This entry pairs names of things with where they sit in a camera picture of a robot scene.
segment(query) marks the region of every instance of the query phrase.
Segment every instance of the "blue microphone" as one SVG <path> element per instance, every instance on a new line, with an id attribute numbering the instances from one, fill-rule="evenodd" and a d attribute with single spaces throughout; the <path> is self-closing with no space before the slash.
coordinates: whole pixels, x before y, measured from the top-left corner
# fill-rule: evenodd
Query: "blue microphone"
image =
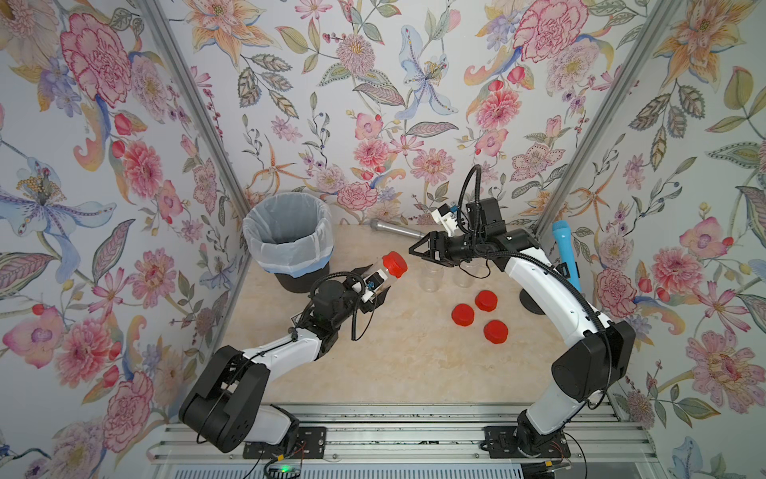
<path id="1" fill-rule="evenodd" d="M 576 287 L 578 291 L 582 291 L 580 288 L 580 272 L 577 269 L 575 252 L 572 250 L 572 230 L 569 228 L 569 224 L 566 221 L 557 221 L 554 223 L 553 237 L 556 238 L 558 252 L 561 254 L 561 261 L 566 263 L 567 269 L 569 269 L 569 282 L 572 286 Z"/>

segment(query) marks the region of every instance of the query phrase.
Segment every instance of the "clear plastic cup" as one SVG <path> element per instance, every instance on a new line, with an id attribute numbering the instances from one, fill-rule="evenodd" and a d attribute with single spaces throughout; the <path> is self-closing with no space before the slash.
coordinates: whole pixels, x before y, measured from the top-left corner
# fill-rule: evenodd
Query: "clear plastic cup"
<path id="1" fill-rule="evenodd" d="M 439 290 L 444 280 L 444 266 L 441 264 L 423 261 L 421 265 L 420 286 L 426 293 Z"/>
<path id="2" fill-rule="evenodd" d="M 454 283 L 460 287 L 471 287 L 473 280 L 477 279 L 469 276 L 466 272 L 472 274 L 475 277 L 486 276 L 486 268 L 484 267 L 484 262 L 475 258 L 471 261 L 461 263 L 459 267 L 455 267 L 453 269 L 455 271 L 452 273 L 452 279 Z"/>

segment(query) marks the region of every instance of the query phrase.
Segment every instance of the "trash can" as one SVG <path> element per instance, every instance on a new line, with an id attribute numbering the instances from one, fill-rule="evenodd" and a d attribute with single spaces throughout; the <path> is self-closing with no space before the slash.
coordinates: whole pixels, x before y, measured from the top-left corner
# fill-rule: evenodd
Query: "trash can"
<path id="1" fill-rule="evenodd" d="M 329 273 L 332 216 L 325 202 L 308 193 L 264 199 L 244 219 L 244 237 L 255 261 L 292 293 L 308 293 Z"/>

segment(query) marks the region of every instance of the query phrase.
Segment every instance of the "floral wallpaper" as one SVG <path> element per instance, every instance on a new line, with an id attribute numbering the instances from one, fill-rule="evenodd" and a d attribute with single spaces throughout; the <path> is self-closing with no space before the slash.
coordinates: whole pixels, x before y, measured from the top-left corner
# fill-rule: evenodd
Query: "floral wallpaper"
<path id="1" fill-rule="evenodd" d="M 583 291 L 637 332 L 615 402 L 678 479 L 766 475 L 762 3 L 684 2 L 561 208 Z"/>
<path id="2" fill-rule="evenodd" d="M 163 2 L 252 205 L 433 224 L 473 164 L 532 227 L 649 0 Z"/>
<path id="3" fill-rule="evenodd" d="M 0 2 L 0 83 L 0 476 L 139 477 L 239 218 L 132 0 Z"/>

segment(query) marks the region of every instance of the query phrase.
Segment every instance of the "red bottle cap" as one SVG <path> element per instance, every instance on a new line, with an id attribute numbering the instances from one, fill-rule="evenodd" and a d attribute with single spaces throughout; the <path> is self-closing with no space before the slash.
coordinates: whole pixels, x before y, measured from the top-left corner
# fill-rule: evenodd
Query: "red bottle cap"
<path id="1" fill-rule="evenodd" d="M 383 266 L 396 278 L 400 278 L 402 274 L 407 272 L 407 262 L 396 251 L 392 251 L 383 257 Z"/>
<path id="2" fill-rule="evenodd" d="M 508 339 L 508 327 L 500 320 L 491 320 L 484 326 L 484 337 L 491 343 L 502 344 Z"/>
<path id="3" fill-rule="evenodd" d="M 452 321 L 459 326 L 470 326 L 473 324 L 473 308 L 467 304 L 458 304 L 452 310 Z"/>
<path id="4" fill-rule="evenodd" d="M 482 311 L 493 311 L 497 307 L 497 296 L 492 291 L 481 291 L 476 295 L 476 305 Z"/>

